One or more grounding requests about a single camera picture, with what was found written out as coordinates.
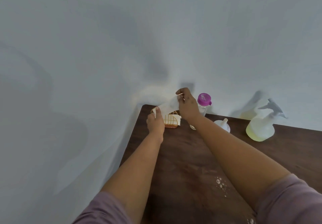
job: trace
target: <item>shirt sleeve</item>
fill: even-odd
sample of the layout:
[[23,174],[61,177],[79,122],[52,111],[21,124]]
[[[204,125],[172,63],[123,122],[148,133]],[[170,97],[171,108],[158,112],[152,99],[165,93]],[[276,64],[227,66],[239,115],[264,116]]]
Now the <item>shirt sleeve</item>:
[[290,174],[259,198],[255,211],[259,224],[322,223],[322,195]]
[[132,224],[118,199],[99,192],[73,224]]

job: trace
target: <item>left arm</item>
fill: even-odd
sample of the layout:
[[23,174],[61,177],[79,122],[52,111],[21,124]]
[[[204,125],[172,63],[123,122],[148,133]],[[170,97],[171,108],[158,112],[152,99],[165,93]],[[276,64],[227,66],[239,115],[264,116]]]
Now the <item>left arm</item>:
[[163,141],[164,122],[159,108],[156,110],[156,118],[153,113],[148,116],[147,126],[149,135],[101,190],[116,197],[134,223],[141,222]]

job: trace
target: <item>gold wire basket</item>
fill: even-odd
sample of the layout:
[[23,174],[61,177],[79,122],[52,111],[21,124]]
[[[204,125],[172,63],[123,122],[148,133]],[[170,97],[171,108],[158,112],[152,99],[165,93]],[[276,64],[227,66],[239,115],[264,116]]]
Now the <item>gold wire basket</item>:
[[178,114],[177,111],[173,111],[171,114],[167,114],[163,117],[165,128],[177,128],[178,120],[172,116],[173,114]]

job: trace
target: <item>wooden table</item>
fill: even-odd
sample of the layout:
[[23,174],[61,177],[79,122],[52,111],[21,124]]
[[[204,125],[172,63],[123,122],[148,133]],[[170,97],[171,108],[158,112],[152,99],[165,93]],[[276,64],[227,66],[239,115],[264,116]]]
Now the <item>wooden table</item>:
[[[146,119],[155,106],[141,109],[121,164],[148,135]],[[275,135],[251,140],[248,120],[206,115],[212,121],[228,118],[231,134],[254,146],[322,193],[322,132],[274,125]],[[164,132],[143,223],[248,223],[250,206],[234,189],[198,132],[185,120]]]

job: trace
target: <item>right arm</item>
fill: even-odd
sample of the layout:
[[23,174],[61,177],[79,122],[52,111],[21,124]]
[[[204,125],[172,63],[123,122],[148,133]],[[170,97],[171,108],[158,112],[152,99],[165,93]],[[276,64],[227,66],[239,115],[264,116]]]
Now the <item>right arm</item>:
[[188,88],[178,97],[180,115],[196,128],[235,189],[255,209],[259,197],[290,172],[264,153],[203,117]]

